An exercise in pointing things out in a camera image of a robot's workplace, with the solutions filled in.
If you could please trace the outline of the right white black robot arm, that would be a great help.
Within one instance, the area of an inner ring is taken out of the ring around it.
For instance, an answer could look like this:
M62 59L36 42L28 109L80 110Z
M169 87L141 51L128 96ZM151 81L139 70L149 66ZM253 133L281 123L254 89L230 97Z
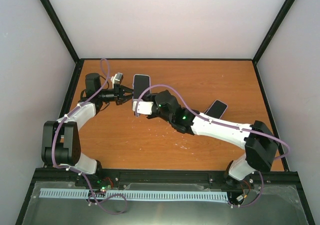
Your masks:
M133 110L148 119L161 118L177 132L206 136L233 144L244 154L226 168L224 179L235 186L253 172L270 172L279 144L262 121L234 123L183 107L168 90L143 95Z

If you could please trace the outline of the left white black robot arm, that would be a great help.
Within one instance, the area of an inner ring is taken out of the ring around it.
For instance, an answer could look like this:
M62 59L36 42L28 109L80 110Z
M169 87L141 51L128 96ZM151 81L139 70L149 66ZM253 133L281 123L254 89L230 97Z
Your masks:
M133 89L121 85L122 73L116 73L104 84L101 84L101 78L98 73L85 76L85 89L80 93L76 107L63 117L44 124L41 148L45 165L86 174L86 180L95 187L103 183L104 173L99 170L99 161L82 152L79 130L103 110L103 104L122 105L133 96Z

